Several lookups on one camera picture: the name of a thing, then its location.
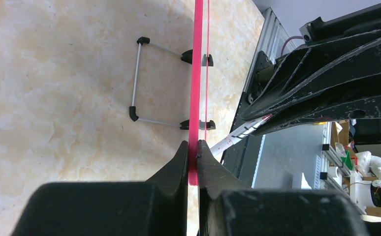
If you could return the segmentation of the red framed whiteboard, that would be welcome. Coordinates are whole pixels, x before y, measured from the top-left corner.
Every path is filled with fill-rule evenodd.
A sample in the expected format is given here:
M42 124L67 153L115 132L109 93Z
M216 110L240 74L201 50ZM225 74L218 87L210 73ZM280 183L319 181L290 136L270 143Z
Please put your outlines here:
M201 89L201 68L203 49L203 26L204 23L209 28L210 2L208 0L196 0L194 5L193 22L193 53L191 66L191 87L190 87L190 121L189 121L189 155L188 155L188 182L191 186L198 185L197 174L197 144L199 140L199 113L200 113L200 89Z

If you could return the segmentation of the red whiteboard marker pen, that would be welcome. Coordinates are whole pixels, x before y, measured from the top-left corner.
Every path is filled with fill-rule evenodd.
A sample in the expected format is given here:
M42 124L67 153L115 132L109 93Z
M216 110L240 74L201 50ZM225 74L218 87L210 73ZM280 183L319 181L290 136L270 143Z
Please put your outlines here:
M210 148L211 153L216 156L234 144L240 142L248 135L256 131L260 126L264 125L270 118L271 114L265 115L263 117L247 121L237 127L235 130L231 131L225 138L215 144Z

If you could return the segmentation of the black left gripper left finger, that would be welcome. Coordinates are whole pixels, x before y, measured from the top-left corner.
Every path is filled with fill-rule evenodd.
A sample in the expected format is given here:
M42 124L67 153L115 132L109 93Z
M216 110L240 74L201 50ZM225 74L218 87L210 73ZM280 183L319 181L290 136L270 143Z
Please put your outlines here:
M52 182L30 197L15 236L184 236L188 143L146 181Z

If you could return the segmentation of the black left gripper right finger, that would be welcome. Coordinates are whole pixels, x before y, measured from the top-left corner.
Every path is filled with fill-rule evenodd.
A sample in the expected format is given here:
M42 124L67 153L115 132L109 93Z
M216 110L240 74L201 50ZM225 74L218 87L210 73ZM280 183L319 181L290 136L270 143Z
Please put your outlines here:
M350 200L336 191L252 189L197 144L201 236L366 236Z

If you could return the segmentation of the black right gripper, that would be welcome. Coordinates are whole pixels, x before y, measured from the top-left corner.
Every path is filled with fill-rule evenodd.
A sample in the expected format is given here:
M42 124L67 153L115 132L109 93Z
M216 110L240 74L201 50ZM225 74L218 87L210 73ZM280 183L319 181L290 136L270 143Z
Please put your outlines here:
M281 58L260 96L241 113L249 121L282 111L348 82L381 77L381 3L300 28L305 43Z

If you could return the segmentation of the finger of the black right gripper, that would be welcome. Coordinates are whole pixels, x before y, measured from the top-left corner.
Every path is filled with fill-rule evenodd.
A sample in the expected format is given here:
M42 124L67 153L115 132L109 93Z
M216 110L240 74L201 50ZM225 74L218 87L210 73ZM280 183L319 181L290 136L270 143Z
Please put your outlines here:
M381 95L333 103L326 106L296 104L275 113L253 136L280 131L290 127L316 122L332 122L347 119L380 119Z

